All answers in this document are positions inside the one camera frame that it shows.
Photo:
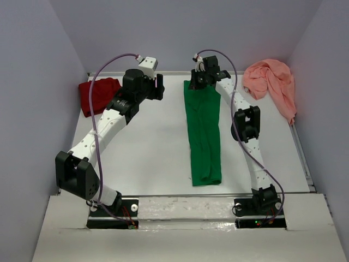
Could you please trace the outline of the green t shirt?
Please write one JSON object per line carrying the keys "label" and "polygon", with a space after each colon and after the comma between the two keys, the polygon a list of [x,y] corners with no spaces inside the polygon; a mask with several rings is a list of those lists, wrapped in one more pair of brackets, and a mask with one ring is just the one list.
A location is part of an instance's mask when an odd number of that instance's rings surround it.
{"label": "green t shirt", "polygon": [[184,81],[183,89],[192,185],[221,184],[221,96],[212,86],[191,90],[189,81]]}

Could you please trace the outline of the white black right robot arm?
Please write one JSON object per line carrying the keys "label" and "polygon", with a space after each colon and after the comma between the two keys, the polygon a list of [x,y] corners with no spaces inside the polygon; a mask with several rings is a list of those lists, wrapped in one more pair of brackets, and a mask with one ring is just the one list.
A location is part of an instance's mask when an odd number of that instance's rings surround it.
{"label": "white black right robot arm", "polygon": [[220,69],[216,56],[195,54],[193,60],[196,65],[191,71],[190,89],[198,92],[212,87],[229,106],[231,134],[239,143],[249,169],[252,196],[235,199],[232,212],[236,217],[268,216],[280,199],[261,155],[261,110],[237,91],[237,80],[232,80],[228,71]]}

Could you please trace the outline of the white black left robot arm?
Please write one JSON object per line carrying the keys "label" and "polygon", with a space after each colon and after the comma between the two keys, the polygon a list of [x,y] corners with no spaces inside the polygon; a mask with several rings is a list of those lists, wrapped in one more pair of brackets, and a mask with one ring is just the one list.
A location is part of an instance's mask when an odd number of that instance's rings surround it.
{"label": "white black left robot arm", "polygon": [[104,184],[95,167],[111,140],[138,113],[140,104],[146,99],[162,100],[165,90],[163,75],[151,79],[139,69],[128,69],[122,81],[94,128],[68,152],[60,151],[55,157],[58,188],[99,205],[112,216],[122,205],[122,195]]}

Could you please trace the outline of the dark red t shirt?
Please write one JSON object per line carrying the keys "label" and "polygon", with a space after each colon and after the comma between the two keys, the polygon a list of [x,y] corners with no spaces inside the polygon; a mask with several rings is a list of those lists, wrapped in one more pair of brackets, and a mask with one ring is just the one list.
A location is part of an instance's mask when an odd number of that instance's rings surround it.
{"label": "dark red t shirt", "polygon": [[[91,117],[91,111],[89,108],[90,85],[91,81],[81,83],[78,86],[81,110],[84,117]],[[113,78],[104,78],[94,82],[92,90],[92,105],[95,115],[101,114],[106,109],[108,103],[112,100],[120,88],[121,85],[119,81]]]}

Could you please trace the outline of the salmon pink t shirt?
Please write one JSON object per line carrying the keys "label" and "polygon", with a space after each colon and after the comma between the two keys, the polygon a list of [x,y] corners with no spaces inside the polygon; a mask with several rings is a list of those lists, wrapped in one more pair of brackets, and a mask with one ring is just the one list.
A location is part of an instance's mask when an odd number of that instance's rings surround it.
{"label": "salmon pink t shirt", "polygon": [[270,94],[279,112],[290,125],[297,113],[295,83],[290,68],[276,59],[264,59],[249,66],[243,74],[243,87],[254,99]]}

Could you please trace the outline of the white front cover board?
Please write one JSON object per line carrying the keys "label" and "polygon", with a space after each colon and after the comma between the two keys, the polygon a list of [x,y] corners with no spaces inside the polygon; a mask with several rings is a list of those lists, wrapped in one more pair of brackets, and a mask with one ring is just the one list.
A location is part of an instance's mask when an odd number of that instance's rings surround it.
{"label": "white front cover board", "polygon": [[89,229],[88,207],[52,196],[34,261],[346,261],[321,194],[290,194],[284,228],[238,229],[232,198],[141,197],[137,229]]}

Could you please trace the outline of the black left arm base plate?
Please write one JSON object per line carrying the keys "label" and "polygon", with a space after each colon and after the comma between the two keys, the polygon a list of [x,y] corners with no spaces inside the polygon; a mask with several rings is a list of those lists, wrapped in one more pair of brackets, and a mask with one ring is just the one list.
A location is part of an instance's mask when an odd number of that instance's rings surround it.
{"label": "black left arm base plate", "polygon": [[102,207],[96,201],[86,201],[89,207],[88,229],[136,230],[139,228],[139,198],[122,198],[120,207]]}

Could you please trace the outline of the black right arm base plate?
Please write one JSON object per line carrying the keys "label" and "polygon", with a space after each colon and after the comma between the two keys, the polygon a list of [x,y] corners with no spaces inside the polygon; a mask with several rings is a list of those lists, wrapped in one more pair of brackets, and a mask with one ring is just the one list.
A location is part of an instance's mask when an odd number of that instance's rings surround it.
{"label": "black right arm base plate", "polygon": [[286,219],[284,211],[279,212],[281,200],[272,204],[264,210],[256,210],[252,206],[251,198],[234,199],[232,213],[235,216],[235,226],[237,229],[258,229],[258,228],[284,228],[286,229]]}

